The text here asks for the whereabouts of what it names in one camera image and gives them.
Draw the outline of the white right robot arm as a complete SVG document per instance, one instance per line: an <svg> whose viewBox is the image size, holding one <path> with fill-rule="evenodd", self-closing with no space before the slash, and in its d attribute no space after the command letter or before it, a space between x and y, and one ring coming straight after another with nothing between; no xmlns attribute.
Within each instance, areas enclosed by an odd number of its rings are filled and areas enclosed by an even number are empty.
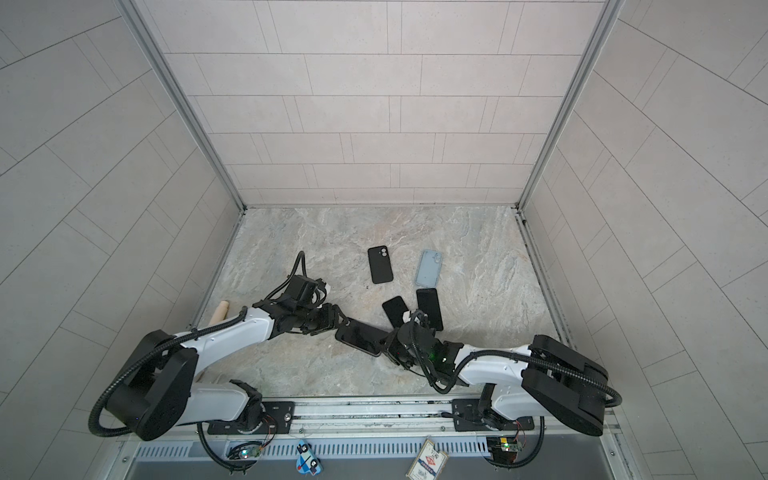
<svg viewBox="0 0 768 480"><path fill-rule="evenodd" d="M521 347L483 349L441 341L433 330L411 321L379 344L393 363L418 368L439 394L481 385L475 409L454 416L489 430L509 430L523 417L551 415L578 433L600 436L605 411L623 401L608 385L604 367L547 335Z"/></svg>

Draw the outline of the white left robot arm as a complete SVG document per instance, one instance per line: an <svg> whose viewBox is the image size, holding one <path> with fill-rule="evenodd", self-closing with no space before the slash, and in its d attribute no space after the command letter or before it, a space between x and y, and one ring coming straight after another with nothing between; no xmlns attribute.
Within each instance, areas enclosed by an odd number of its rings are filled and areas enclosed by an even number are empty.
<svg viewBox="0 0 768 480"><path fill-rule="evenodd" d="M129 433L154 440L178 425L234 421L258 399L240 381L226 385L196 378L214 363L283 334L318 335L338 328L343 313L334 305L260 301L221 323L171 335L146 334L91 410L89 431L101 437Z"/></svg>

